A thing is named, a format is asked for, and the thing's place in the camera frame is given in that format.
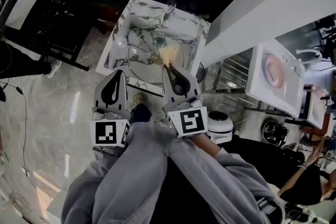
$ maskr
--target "hand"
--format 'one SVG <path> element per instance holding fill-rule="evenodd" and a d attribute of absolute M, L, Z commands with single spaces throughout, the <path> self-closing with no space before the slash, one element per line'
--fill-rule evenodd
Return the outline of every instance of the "hand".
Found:
<path fill-rule="evenodd" d="M 320 142 L 320 144 L 318 144 L 318 146 L 313 150 L 313 152 L 309 155 L 308 159 L 303 164 L 305 167 L 308 167 L 309 165 L 312 165 L 314 162 L 316 162 L 323 149 L 323 144 L 324 144 L 324 138 Z"/>

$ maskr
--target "black pants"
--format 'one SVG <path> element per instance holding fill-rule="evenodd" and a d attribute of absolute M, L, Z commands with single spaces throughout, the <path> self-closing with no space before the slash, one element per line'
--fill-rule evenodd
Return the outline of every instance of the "black pants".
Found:
<path fill-rule="evenodd" d="M 49 74 L 50 72 L 50 63 L 34 61 L 13 46 L 7 46 L 6 43 L 0 41 L 0 79 Z"/>
<path fill-rule="evenodd" d="M 239 154 L 255 166 L 266 182 L 281 188 L 305 161 L 302 152 L 282 150 L 271 144 L 234 135 L 230 142 L 221 145 L 229 153 Z"/>

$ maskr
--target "white appliance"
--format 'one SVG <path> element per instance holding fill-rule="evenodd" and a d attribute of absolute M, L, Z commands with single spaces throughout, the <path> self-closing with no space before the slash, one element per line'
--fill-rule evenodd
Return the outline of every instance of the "white appliance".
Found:
<path fill-rule="evenodd" d="M 233 122 L 227 114 L 219 111 L 208 111 L 207 136 L 216 144 L 229 142 L 233 135 Z"/>

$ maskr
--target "shoe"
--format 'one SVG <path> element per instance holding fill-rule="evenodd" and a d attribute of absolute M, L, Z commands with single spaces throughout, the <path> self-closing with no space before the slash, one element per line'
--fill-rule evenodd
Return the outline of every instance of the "shoe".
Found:
<path fill-rule="evenodd" d="M 56 71 L 61 67 L 62 61 L 54 59 L 50 64 L 51 64 L 51 72 L 47 74 L 47 77 L 49 79 L 51 79 L 55 75 Z"/>
<path fill-rule="evenodd" d="M 137 92 L 133 96 L 133 103 L 134 107 L 138 104 L 146 104 L 147 103 L 147 96 L 143 92 Z"/>

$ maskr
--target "cable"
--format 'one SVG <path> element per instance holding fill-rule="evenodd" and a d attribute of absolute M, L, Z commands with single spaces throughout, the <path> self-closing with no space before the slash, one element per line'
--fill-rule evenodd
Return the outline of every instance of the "cable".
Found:
<path fill-rule="evenodd" d="M 26 177 L 28 178 L 29 182 L 32 184 L 32 186 L 36 189 L 34 183 L 30 180 L 29 176 L 28 176 L 28 171 L 26 169 L 26 160 L 25 160 L 25 149 L 26 149 L 26 141 L 27 141 L 27 99 L 26 99 L 26 96 L 24 95 L 23 91 L 19 88 L 19 87 L 16 87 L 16 86 L 13 86 L 11 84 L 9 84 L 9 79 L 7 82 L 2 82 L 0 81 L 0 83 L 3 83 L 5 84 L 5 87 L 7 85 L 13 87 L 16 89 L 16 91 L 19 93 L 19 94 L 22 94 L 23 97 L 25 98 L 25 139 L 24 139 L 24 142 L 23 142 L 23 150 L 22 150 L 22 155 L 23 155 L 23 169 L 25 170 L 25 174 L 26 174 Z"/>
<path fill-rule="evenodd" d="M 7 44 L 7 42 L 6 42 L 6 39 L 5 39 L 5 35 L 4 35 L 4 33 L 3 33 L 3 36 L 4 36 L 4 43 L 7 45 L 7 48 L 8 48 L 8 50 L 9 50 L 9 53 L 10 53 L 10 62 L 9 62 L 9 65 L 8 65 L 8 67 L 6 67 L 4 70 L 2 70 L 2 71 L 0 71 L 0 73 L 2 73 L 2 72 L 5 72 L 11 65 L 12 65 L 12 59 L 13 59 L 13 56 L 12 56 L 12 50 L 10 49 L 10 47 L 9 47 L 9 45 Z"/>

